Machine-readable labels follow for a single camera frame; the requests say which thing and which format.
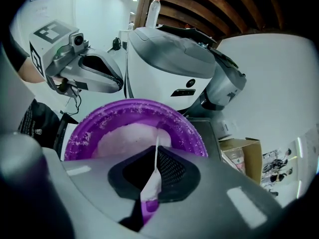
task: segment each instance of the person's arm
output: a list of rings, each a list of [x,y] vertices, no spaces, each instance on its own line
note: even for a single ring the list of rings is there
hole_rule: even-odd
[[[2,44],[10,63],[22,80],[30,83],[44,82],[44,78],[29,59],[29,54],[14,40],[9,29],[3,36]]]

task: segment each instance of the purple bowl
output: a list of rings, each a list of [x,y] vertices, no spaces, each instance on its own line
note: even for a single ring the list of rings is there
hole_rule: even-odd
[[[106,133],[136,122],[166,130],[173,148],[208,156],[200,135],[180,113],[155,101],[125,99],[99,107],[87,115],[73,131],[64,160],[91,158]]]

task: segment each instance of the gray plastic housing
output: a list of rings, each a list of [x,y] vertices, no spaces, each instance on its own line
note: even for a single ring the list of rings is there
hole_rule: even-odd
[[[189,38],[140,27],[129,34],[129,41],[147,64],[159,70],[202,79],[214,76],[214,55]]]

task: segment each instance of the cardboard box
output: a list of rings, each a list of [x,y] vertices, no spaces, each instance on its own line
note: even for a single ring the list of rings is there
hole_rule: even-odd
[[[259,140],[252,138],[246,138],[245,140],[229,139],[220,141],[219,145],[224,152],[242,148],[244,152],[246,175],[260,185],[263,156]]]

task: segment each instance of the ceiling beam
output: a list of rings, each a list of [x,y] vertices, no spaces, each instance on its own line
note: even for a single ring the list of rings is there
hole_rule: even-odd
[[[176,9],[171,8],[169,6],[166,6],[166,5],[161,5],[159,13],[161,15],[175,18],[179,21],[185,22],[193,27],[196,27],[200,31],[204,32],[205,34],[207,34],[211,37],[215,37],[214,31],[210,27],[208,27],[207,25],[203,24],[199,20],[197,20],[197,19],[195,19],[195,18],[193,18],[193,17],[191,17],[191,16],[189,16],[189,15],[187,15],[179,10],[176,10]]]
[[[245,7],[248,9],[249,13],[253,17],[257,27],[262,29],[265,27],[265,22],[263,17],[261,16],[257,6],[255,5],[253,0],[240,0]]]
[[[194,0],[163,0],[178,6],[181,6],[187,10],[190,10],[199,16],[205,18],[212,24],[214,24],[218,29],[220,29],[224,34],[230,35],[231,29],[230,27],[222,21],[219,17],[213,14],[210,10],[202,6],[201,4],[195,2]]]
[[[209,0],[212,4],[222,10],[239,28],[241,32],[247,31],[248,27],[241,16],[234,10],[234,8],[226,2],[226,0]]]
[[[185,27],[185,24],[183,24],[182,22],[179,22],[173,18],[167,18],[167,17],[161,16],[161,15],[159,15],[157,23],[166,25],[166,26],[178,27],[178,28]]]
[[[275,10],[275,13],[277,16],[279,29],[282,30],[284,28],[284,16],[283,16],[283,12],[281,11],[279,2],[278,2],[278,0],[271,0],[271,3],[274,7],[274,10]]]
[[[136,11],[134,29],[145,26],[150,4],[153,0],[139,0],[138,9]]]

